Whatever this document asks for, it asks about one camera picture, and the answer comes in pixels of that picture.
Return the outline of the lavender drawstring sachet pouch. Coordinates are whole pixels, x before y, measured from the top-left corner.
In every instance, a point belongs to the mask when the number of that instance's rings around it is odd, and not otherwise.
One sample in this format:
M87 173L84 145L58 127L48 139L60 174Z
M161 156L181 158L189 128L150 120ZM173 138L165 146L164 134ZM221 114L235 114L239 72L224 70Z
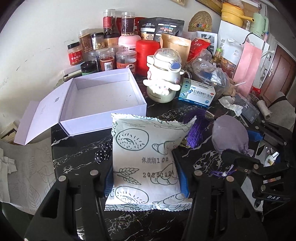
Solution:
M183 123L189 123L195 119L186 137L187 146L191 148L201 147L203 143L211 140L214 151L207 154L207 164L195 164L194 168L208 173L210 176L226 177L235 172L232 164L222 167L222 153L233 150L240 154L253 156L254 150L249 148L249 136L245 126L236 118L222 115L215 118L205 109L197 108L185 114Z

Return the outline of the black polka dot scrunchie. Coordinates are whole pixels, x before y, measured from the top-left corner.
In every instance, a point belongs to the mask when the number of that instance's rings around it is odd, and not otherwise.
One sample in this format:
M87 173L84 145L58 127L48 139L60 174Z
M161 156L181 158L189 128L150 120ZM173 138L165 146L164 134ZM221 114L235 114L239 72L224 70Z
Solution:
M95 153L94 160L98 164L108 161L112 155L112 141L107 141L98 146L98 150Z

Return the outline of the white printed snack packet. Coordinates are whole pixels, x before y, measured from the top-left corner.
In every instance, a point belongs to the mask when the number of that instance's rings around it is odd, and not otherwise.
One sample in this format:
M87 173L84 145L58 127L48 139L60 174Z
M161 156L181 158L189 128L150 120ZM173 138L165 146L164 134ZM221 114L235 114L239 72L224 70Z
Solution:
M113 188L106 211L183 211L192 200L180 189L172 151L188 134L188 123L132 114L112 114Z

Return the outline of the crumpled white tissue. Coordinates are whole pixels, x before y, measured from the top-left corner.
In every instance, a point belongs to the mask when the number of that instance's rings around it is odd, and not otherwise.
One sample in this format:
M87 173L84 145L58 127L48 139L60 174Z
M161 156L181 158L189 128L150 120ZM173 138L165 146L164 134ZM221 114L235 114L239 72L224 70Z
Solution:
M236 116L240 116L243 110L243 107L234 103L234 97L224 96L218 99L220 104L226 109L234 111Z

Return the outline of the pink paper bag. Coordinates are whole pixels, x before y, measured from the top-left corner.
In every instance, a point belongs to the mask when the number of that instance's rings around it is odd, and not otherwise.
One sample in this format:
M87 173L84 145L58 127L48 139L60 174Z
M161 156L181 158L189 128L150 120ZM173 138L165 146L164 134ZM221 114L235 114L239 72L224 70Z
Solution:
M259 68L262 50L248 42L244 43L243 47L243 53L236 67L233 81L235 84L245 82L244 84L238 85L236 90L242 96L247 97Z

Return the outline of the blue white medicine box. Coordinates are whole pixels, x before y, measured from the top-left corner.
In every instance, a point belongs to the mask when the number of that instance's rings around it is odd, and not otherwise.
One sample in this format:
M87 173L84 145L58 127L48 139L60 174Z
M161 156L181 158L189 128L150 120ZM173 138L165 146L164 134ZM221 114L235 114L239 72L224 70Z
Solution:
M214 87L184 78L178 100L208 108L215 95Z

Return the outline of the clear plastic bag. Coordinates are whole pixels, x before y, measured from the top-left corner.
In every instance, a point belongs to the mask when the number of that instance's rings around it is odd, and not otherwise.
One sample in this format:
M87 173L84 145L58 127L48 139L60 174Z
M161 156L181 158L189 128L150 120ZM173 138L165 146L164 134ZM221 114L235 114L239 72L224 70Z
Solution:
M229 90L230 81L227 74L210 60L211 55L200 54L188 62L187 70L193 80L213 87L216 92L215 98L218 98Z

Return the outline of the white paper bag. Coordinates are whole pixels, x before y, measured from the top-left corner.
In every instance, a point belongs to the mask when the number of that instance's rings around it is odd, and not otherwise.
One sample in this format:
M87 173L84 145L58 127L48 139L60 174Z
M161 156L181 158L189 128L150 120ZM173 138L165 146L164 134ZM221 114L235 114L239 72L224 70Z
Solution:
M233 38L223 37L222 35L218 38L218 46L222 49L221 57L237 66L243 53L243 45Z

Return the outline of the white open gift box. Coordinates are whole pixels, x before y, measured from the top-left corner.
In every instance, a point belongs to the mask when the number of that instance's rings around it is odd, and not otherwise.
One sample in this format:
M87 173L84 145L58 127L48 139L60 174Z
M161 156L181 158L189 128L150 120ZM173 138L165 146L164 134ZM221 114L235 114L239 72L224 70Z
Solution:
M68 136L112 127L112 113L145 116L147 103L128 69L72 78L41 101L31 101L14 142L26 145L56 124Z

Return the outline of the brown kraft paper pouch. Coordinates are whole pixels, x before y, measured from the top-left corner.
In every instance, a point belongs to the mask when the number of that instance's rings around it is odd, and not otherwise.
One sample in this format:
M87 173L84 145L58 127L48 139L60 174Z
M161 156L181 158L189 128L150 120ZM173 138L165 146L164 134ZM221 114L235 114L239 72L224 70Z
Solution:
M182 65L185 65L191 48L191 40L169 34L161 34L160 46L177 51L181 57Z

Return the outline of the red plastic canister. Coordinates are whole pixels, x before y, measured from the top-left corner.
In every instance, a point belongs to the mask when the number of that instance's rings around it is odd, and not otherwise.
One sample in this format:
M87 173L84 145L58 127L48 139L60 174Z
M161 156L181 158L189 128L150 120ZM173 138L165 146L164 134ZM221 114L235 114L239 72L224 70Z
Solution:
M139 40L136 42L137 69L136 73L146 76L148 72L147 56L154 55L160 48L160 43L153 40Z

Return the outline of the orange label clear jar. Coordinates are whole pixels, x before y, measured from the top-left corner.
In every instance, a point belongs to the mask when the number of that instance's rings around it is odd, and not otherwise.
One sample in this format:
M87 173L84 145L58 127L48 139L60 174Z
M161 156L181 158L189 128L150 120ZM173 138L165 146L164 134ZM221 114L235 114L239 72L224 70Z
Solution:
M137 52L134 50L122 50L116 53L116 68L129 68L135 74L137 68Z

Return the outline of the pink plastic jar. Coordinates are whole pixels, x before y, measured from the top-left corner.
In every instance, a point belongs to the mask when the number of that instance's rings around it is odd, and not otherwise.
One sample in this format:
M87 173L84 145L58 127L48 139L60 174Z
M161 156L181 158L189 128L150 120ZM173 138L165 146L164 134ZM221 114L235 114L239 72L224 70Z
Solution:
M139 35L121 35L118 39L118 45L121 46L124 50L135 50L136 42L140 40L141 37Z

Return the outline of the black lid nut jar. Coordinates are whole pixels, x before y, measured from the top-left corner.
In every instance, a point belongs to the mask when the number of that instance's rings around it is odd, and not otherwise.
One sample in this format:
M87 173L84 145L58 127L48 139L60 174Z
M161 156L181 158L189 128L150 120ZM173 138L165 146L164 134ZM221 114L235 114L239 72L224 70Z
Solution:
M99 50L105 48L105 42L104 42L104 33L93 33L91 34L91 40L94 50Z

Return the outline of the red label tea jar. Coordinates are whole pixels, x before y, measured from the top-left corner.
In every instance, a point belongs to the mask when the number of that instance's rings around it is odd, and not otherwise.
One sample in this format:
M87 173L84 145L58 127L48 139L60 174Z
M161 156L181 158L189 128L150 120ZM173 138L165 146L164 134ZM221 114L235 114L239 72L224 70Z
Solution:
M103 16L103 31L105 35L115 33L115 9L106 9Z

